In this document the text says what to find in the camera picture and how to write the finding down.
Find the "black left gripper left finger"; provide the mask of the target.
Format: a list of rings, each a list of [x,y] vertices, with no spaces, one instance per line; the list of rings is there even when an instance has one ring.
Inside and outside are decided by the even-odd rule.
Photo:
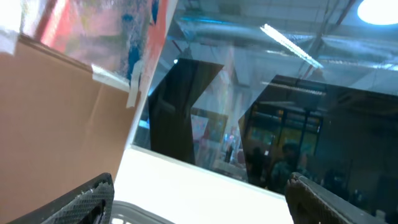
[[[102,173],[11,224],[108,224],[114,200],[110,173]]]

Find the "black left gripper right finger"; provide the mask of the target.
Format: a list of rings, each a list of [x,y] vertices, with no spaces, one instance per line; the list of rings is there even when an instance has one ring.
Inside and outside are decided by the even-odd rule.
[[[384,223],[298,172],[287,181],[285,200],[294,224]]]

